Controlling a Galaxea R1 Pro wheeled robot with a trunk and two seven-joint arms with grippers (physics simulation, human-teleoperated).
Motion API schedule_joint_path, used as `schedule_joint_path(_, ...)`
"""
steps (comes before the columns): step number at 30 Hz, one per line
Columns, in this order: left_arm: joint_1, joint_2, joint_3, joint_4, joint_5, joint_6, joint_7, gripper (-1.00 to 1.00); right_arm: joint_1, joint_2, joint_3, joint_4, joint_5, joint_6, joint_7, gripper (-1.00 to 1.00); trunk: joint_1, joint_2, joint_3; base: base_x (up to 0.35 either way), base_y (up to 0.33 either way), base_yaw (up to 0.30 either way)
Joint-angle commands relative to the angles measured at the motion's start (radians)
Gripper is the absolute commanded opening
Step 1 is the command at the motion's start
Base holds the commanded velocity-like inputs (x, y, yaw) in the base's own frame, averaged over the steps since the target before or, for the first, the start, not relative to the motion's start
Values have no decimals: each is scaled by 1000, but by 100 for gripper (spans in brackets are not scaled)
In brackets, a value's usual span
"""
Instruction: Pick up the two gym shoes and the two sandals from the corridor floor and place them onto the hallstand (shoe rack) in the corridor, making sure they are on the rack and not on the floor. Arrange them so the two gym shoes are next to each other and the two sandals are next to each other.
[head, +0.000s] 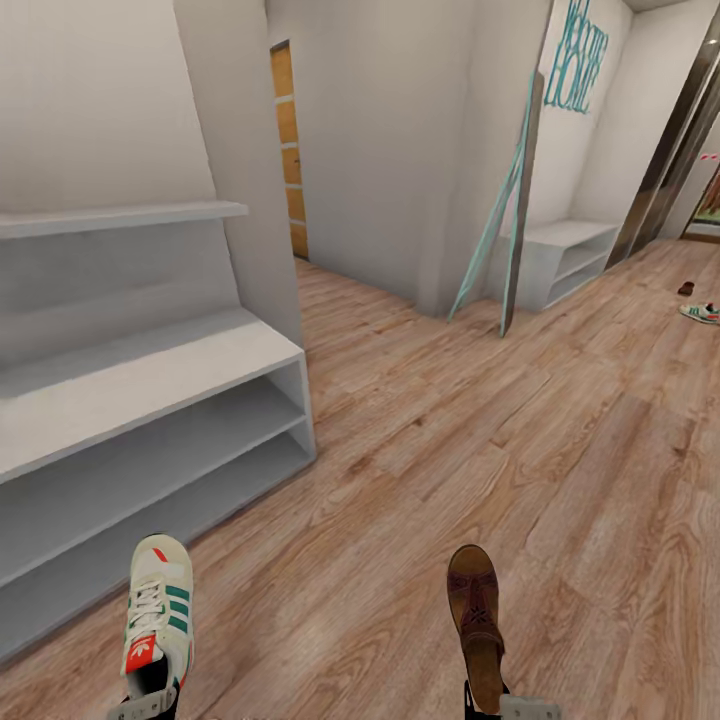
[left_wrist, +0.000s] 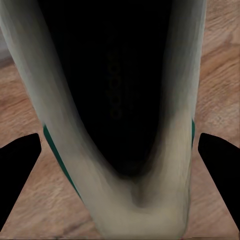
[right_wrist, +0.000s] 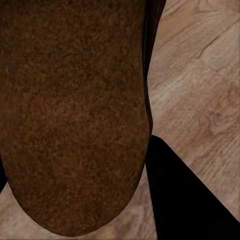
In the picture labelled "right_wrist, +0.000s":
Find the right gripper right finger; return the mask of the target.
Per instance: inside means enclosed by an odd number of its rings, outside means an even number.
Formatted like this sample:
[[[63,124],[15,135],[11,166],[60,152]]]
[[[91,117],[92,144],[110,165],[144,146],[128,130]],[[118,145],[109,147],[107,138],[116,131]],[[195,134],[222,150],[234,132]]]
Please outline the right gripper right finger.
[[[158,240],[240,240],[240,223],[159,137],[146,170]]]

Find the sandal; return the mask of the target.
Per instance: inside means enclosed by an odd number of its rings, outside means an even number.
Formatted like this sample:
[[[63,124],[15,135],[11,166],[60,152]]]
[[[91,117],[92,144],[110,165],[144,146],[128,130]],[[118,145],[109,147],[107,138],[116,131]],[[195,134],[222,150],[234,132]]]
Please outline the sandal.
[[[46,230],[89,234],[131,201],[166,1],[0,0],[0,156],[15,199]]]

